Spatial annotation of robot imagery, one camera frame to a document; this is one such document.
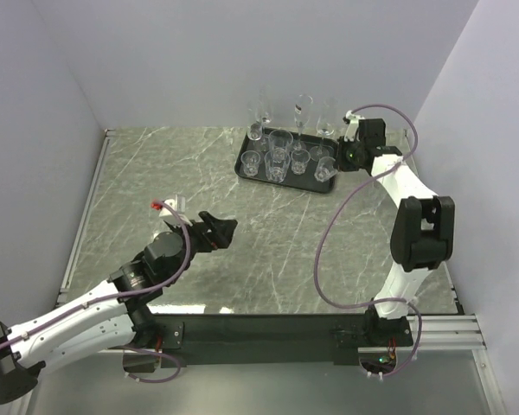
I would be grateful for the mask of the small faceted tumbler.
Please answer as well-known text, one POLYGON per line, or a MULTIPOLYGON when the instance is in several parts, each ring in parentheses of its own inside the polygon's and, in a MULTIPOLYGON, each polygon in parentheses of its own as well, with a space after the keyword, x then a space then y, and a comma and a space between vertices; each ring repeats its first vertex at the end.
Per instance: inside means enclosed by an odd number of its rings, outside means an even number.
POLYGON ((336 159, 331 156, 324 156, 319 159, 314 178, 318 182, 327 182, 338 173, 336 159))
POLYGON ((301 176, 307 170, 309 161, 311 160, 310 153, 304 149, 294 150, 291 153, 291 169, 292 173, 301 176))
POLYGON ((246 177, 254 177, 258 174, 262 155, 255 150, 245 151, 240 157, 242 171, 246 177))

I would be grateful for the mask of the clear flute glass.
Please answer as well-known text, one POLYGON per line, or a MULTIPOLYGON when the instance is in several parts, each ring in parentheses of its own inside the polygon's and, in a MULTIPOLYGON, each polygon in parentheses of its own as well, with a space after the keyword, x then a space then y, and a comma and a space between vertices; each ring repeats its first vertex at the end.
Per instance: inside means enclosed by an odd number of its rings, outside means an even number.
POLYGON ((321 107, 316 127, 320 142, 309 150, 312 161, 319 161, 321 158, 329 155, 324 141, 332 138, 334 135, 337 104, 338 101, 335 98, 327 98, 321 107))

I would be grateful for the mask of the champagne flute with dark mark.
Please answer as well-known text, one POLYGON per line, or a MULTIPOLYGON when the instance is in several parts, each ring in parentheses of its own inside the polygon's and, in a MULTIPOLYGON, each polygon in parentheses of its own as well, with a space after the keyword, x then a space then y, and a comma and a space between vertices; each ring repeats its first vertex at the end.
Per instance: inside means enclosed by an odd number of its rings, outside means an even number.
POLYGON ((295 101, 294 122, 297 132, 292 141, 291 152, 305 149, 305 145, 302 142, 302 135, 304 128, 308 124, 311 117, 312 102, 312 96, 308 94, 299 95, 295 101))

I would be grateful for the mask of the clear glass tumbler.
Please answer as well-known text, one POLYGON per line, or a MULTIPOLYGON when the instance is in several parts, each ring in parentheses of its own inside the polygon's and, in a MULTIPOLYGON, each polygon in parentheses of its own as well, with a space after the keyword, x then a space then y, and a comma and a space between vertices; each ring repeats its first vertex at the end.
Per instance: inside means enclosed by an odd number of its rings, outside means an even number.
POLYGON ((272 158, 277 161, 284 160, 290 154, 293 135, 286 130, 273 130, 268 137, 269 149, 272 158))

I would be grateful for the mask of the faceted tumbler front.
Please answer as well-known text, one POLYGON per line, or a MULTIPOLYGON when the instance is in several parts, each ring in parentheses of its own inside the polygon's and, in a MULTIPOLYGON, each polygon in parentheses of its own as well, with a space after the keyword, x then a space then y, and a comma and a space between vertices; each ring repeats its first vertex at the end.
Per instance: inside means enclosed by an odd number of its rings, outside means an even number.
POLYGON ((266 179, 269 182, 282 183, 290 167, 291 158, 285 151, 268 151, 265 155, 266 179))

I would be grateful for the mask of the small stemmed glass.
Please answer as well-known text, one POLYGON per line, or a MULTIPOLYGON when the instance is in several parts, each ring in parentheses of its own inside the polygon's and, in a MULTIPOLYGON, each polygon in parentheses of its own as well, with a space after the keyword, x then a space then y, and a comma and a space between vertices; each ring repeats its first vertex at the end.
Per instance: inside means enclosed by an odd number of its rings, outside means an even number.
POLYGON ((257 105, 249 101, 247 103, 247 137, 251 141, 259 141, 263 137, 263 125, 257 105))

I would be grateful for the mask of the clear wine glass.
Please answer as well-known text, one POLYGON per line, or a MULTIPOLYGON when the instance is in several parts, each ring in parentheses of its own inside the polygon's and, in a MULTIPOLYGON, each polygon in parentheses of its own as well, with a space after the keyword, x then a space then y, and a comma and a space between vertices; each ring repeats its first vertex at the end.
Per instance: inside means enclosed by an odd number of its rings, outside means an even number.
POLYGON ((272 122, 271 88, 269 86, 262 86, 259 90, 256 118, 260 124, 260 138, 255 144, 255 148, 258 151, 267 151, 269 144, 266 127, 272 122))

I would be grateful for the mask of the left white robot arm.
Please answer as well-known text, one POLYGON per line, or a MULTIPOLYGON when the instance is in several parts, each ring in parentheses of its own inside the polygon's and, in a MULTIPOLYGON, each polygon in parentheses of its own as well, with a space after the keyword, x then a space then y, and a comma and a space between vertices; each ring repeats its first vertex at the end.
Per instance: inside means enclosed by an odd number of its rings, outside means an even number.
POLYGON ((40 374, 104 348, 153 346, 161 330, 148 307, 198 253, 229 248, 237 220, 207 211, 198 220, 162 209, 168 231, 89 292, 30 321, 0 322, 0 405, 21 398, 40 374))

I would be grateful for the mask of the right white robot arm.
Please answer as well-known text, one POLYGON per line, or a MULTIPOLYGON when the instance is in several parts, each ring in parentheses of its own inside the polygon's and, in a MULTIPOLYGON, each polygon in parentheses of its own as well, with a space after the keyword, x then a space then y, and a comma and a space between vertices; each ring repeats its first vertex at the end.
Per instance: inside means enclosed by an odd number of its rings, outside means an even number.
POLYGON ((344 172, 365 170, 397 207, 390 237, 393 264, 375 302, 365 312, 363 334, 369 345, 392 340, 413 343, 406 315, 422 283, 452 255, 455 203, 429 189, 395 146, 387 145, 381 118, 345 116, 337 164, 344 172))

